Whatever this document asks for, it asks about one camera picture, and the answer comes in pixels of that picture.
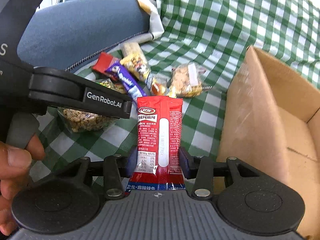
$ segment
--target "metal pin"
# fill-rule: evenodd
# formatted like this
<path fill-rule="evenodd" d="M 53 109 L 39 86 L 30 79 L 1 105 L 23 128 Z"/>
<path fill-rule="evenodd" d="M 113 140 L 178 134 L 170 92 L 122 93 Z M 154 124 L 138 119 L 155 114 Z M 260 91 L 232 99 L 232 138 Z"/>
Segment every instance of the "metal pin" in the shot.
<path fill-rule="evenodd" d="M 210 190 L 207 190 L 205 188 L 200 188 L 200 189 L 195 190 L 195 195 L 197 197 L 207 197 L 210 195 L 210 193 L 211 193 Z"/>
<path fill-rule="evenodd" d="M 118 188 L 111 188 L 107 190 L 107 195 L 110 197 L 119 197 L 121 196 L 122 191 L 119 190 Z"/>

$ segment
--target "checkered fabric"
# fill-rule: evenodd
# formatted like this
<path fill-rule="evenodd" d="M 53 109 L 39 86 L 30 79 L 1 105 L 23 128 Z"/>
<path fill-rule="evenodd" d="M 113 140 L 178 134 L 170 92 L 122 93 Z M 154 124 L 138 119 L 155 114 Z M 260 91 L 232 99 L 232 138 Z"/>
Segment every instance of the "checkered fabric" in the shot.
<path fill-rule="evenodd" d="M 181 145 L 192 155 L 215 158 L 218 152 L 227 88 L 249 45 L 286 62 L 320 89 L 319 9 L 308 0 L 156 0 L 165 32 L 142 45 L 152 71 L 170 77 L 172 66 L 194 61 L 208 71 L 208 93 L 184 99 Z M 91 69 L 80 76 L 100 78 Z M 39 137 L 47 153 L 31 175 L 39 179 L 82 156 L 92 161 L 125 155 L 137 143 L 137 114 L 109 130 L 70 134 L 49 109 L 40 121 Z"/>

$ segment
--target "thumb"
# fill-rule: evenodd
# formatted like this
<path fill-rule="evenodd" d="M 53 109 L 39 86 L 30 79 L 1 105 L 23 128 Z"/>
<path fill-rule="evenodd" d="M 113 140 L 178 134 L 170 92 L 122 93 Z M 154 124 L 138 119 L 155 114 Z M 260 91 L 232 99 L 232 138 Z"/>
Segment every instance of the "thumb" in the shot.
<path fill-rule="evenodd" d="M 0 179 L 11 179 L 27 173 L 31 161 L 28 151 L 0 142 Z"/>

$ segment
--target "finger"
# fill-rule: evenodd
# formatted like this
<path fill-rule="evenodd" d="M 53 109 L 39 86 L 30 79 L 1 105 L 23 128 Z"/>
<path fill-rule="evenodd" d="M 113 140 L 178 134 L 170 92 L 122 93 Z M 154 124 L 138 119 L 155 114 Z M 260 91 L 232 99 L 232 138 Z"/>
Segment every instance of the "finger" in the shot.
<path fill-rule="evenodd" d="M 14 179 L 3 179 L 0 182 L 0 191 L 4 198 L 11 200 L 14 196 L 24 189 L 28 183 L 28 174 Z"/>
<path fill-rule="evenodd" d="M 0 225 L 10 222 L 11 219 L 11 201 L 0 196 Z"/>
<path fill-rule="evenodd" d="M 11 179 L 26 174 L 31 161 L 28 151 L 0 142 L 0 179 Z"/>
<path fill-rule="evenodd" d="M 26 150 L 30 152 L 32 158 L 37 161 L 43 160 L 45 156 L 43 145 L 36 134 L 29 141 Z"/>
<path fill-rule="evenodd" d="M 2 232 L 2 234 L 4 234 L 5 236 L 10 235 L 16 228 L 18 227 L 17 223 L 14 221 L 14 219 L 12 219 L 10 222 L 8 222 L 7 224 L 4 224 L 2 226 L 0 226 L 0 231 Z"/>

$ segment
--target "black circular joint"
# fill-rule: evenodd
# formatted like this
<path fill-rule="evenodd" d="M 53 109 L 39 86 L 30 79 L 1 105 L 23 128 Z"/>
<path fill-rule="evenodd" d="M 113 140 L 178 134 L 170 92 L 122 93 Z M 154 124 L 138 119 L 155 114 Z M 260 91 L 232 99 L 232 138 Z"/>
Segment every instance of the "black circular joint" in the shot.
<path fill-rule="evenodd" d="M 233 183 L 220 193 L 217 207 L 235 228 L 259 236 L 295 230 L 305 209 L 296 191 L 268 176 Z"/>
<path fill-rule="evenodd" d="M 282 199 L 276 193 L 256 190 L 245 196 L 245 203 L 255 211 L 273 212 L 281 206 Z"/>
<path fill-rule="evenodd" d="M 56 179 L 16 195 L 12 214 L 28 230 L 61 234 L 89 223 L 99 210 L 99 197 L 72 179 Z"/>

